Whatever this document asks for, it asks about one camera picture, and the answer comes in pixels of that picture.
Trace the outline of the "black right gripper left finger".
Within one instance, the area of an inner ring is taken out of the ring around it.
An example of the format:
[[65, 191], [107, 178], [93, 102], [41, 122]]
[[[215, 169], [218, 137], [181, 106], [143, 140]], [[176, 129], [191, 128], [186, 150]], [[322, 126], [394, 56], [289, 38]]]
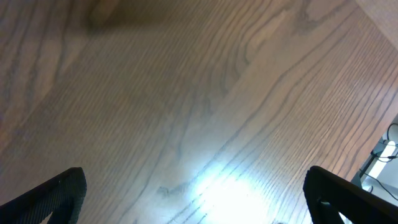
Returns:
[[81, 167], [72, 167], [1, 205], [1, 223], [76, 224], [87, 184]]

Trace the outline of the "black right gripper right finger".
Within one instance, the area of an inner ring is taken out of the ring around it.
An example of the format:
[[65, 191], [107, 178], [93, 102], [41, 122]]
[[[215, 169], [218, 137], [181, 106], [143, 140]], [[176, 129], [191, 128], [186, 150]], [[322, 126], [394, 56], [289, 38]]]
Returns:
[[313, 223], [397, 223], [397, 207], [319, 166], [305, 176], [303, 192]]

